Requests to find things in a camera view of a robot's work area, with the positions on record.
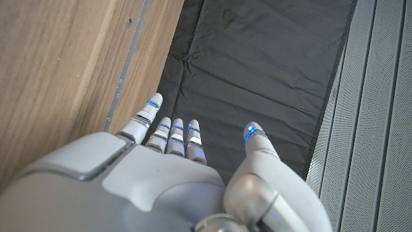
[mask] perforated metal surface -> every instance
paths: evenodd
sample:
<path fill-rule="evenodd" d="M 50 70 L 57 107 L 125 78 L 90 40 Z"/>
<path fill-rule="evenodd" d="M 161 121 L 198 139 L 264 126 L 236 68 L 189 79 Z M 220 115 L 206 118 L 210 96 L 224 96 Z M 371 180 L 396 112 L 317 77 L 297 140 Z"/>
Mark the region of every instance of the perforated metal surface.
<path fill-rule="evenodd" d="M 412 231 L 412 3 L 407 1 L 377 231 Z"/>
<path fill-rule="evenodd" d="M 402 1 L 377 1 L 341 231 L 373 231 L 402 22 Z"/>
<path fill-rule="evenodd" d="M 326 159 L 321 200 L 335 231 L 341 221 L 374 7 L 372 0 L 358 1 L 353 15 Z"/>
<path fill-rule="evenodd" d="M 321 182 L 323 179 L 324 163 L 326 162 L 326 152 L 328 152 L 330 130 L 332 128 L 333 114 L 335 112 L 335 103 L 339 89 L 339 81 L 342 73 L 342 61 L 344 53 L 337 67 L 335 80 L 333 81 L 332 90 L 329 95 L 328 104 L 326 105 L 322 126 L 319 130 L 319 136 L 316 141 L 316 147 L 312 161 L 310 163 L 306 183 L 319 196 L 321 193 Z"/>

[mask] black fabric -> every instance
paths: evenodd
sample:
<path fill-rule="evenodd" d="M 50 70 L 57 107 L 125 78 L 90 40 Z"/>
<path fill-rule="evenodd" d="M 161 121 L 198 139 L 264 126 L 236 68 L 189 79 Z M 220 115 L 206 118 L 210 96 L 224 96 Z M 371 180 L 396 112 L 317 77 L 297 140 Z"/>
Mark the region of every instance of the black fabric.
<path fill-rule="evenodd" d="M 186 0 L 154 125 L 162 117 L 197 119 L 208 165 L 228 182 L 245 158 L 243 128 L 255 121 L 305 177 L 351 4 Z"/>

